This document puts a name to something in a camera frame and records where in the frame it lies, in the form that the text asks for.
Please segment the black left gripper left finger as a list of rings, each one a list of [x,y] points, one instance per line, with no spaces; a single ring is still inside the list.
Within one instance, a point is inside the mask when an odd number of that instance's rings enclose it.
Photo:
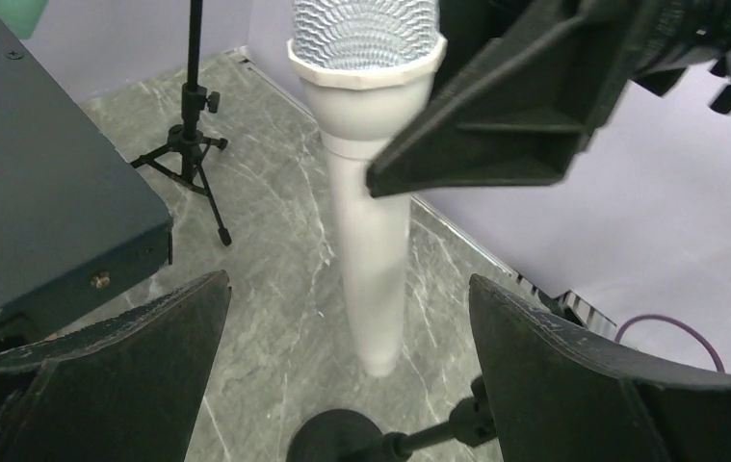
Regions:
[[[147,304],[0,353],[0,461],[181,461],[231,287],[206,273]]]

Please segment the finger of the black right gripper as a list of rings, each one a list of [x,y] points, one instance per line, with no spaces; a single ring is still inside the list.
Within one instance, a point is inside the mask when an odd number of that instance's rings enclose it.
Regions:
[[[638,67],[655,1],[535,1],[367,169],[374,197],[559,183]]]

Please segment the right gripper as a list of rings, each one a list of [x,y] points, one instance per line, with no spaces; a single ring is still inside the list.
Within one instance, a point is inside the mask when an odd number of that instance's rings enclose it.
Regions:
[[[633,82],[666,95],[696,64],[712,63],[710,73],[727,83],[710,103],[731,114],[731,1],[664,1]]]

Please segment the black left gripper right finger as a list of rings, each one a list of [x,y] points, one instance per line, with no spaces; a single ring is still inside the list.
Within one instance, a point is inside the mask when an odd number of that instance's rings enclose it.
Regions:
[[[473,275],[469,314],[507,461],[731,461],[731,374],[619,345]]]

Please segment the white microphone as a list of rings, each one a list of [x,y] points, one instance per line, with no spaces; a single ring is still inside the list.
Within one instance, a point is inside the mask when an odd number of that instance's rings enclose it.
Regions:
[[[297,1],[288,58],[326,154],[355,353],[375,377],[398,361],[410,198],[374,198],[366,172],[426,106],[446,52],[434,1]]]

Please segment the black tripod mic stand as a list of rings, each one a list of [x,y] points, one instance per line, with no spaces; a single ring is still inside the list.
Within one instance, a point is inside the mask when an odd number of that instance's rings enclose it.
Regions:
[[[202,36],[203,1],[189,2],[189,27],[186,62],[186,80],[181,86],[181,122],[168,130],[165,144],[149,151],[130,162],[138,169],[149,166],[185,189],[208,199],[218,226],[218,235],[223,245],[232,244],[228,228],[222,220],[215,196],[203,168],[203,161],[212,147],[220,151],[228,147],[228,139],[211,138],[198,129],[202,112],[215,114],[220,106],[221,95],[202,86],[198,80]],[[175,172],[158,162],[168,153],[180,156],[181,168]]]

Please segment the dark rack audio unit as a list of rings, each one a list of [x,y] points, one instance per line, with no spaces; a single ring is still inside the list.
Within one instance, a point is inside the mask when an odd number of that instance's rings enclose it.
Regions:
[[[0,19],[0,344],[40,340],[149,278],[164,201]]]

